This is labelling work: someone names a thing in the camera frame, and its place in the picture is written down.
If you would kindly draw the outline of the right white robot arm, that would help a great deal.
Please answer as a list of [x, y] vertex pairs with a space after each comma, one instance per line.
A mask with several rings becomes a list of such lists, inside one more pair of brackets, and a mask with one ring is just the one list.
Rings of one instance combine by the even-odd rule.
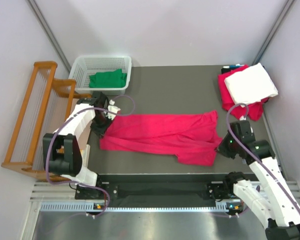
[[242, 172], [224, 177], [223, 192], [238, 197], [262, 224], [269, 240], [300, 240], [300, 205], [284, 179], [276, 155], [266, 140], [256, 140], [249, 121], [227, 123], [227, 134], [217, 148], [227, 158], [246, 161], [266, 196]]

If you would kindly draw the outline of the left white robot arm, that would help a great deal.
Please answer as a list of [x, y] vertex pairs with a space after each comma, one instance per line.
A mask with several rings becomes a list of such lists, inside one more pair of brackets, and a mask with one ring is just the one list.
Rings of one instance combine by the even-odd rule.
[[43, 136], [46, 178], [49, 179], [50, 174], [67, 178], [70, 182], [85, 186], [92, 198], [99, 198], [104, 187], [98, 183], [98, 174], [84, 165], [79, 138], [89, 124], [97, 134], [103, 135], [119, 111], [115, 101], [102, 92], [80, 98], [61, 127]]

